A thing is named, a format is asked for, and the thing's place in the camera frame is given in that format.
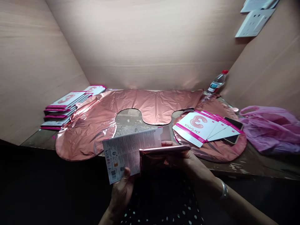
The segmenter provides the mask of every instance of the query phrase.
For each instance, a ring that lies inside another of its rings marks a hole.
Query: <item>hand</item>
[[[122,213],[130,201],[135,179],[134,176],[130,176],[130,173],[130,169],[125,167],[122,179],[113,184],[112,199],[108,209],[114,214]]]
[[[162,142],[162,146],[177,145],[172,141]],[[182,154],[181,157],[169,156],[167,161],[170,165],[177,166],[185,171],[195,186],[208,190],[213,197],[220,197],[223,186],[213,173],[195,156],[192,151]]]

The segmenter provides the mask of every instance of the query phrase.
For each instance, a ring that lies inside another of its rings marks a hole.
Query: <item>silver bracelet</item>
[[[226,184],[225,184],[220,178],[218,178],[218,179],[221,181],[222,186],[223,186],[222,196],[221,196],[219,199],[225,199],[225,198],[227,198],[227,196],[228,196],[228,189],[227,189],[227,186],[226,186]]]

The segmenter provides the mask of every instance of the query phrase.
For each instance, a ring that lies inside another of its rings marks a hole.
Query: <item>bottle label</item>
[[[210,92],[213,92],[213,93],[216,93],[217,91],[218,91],[218,89],[221,87],[222,85],[220,84],[220,85],[217,85],[217,84],[215,84],[215,83],[211,83],[210,84],[210,86],[209,86],[209,89],[208,89],[208,91],[210,91]]]

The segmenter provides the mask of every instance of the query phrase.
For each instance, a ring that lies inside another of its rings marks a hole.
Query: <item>plastic water bottle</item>
[[[207,90],[208,95],[216,93],[218,89],[225,83],[227,73],[228,70],[223,70],[222,73],[213,80]]]

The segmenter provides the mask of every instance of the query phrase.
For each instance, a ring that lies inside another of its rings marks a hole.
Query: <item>foil material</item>
[[[167,156],[182,156],[191,149],[190,145],[165,146],[157,148],[140,149],[140,166],[142,170],[151,170],[153,167],[168,165]]]
[[[102,140],[114,137],[117,114],[138,109],[145,123],[168,124],[174,111],[195,108],[203,90],[116,90],[87,99],[64,125],[56,139],[57,154],[69,161],[92,158],[103,151]]]
[[[205,110],[212,114],[218,114],[221,117],[229,117],[234,120],[238,120],[238,116],[231,108],[216,99],[216,97],[218,96],[219,95],[214,95],[209,99],[205,98],[205,96],[202,96],[195,110]],[[173,125],[178,123],[186,114],[188,114],[188,112],[185,112],[177,117],[174,120]],[[192,143],[185,140],[176,131],[173,130],[173,132],[176,140],[183,145],[189,144],[191,146],[191,150],[195,153],[196,156],[208,161],[218,163],[230,162],[236,159],[242,154],[247,144],[246,135],[240,134],[237,143],[233,146],[228,144],[227,142],[219,140],[204,143],[202,147],[199,148],[196,145],[193,145]]]

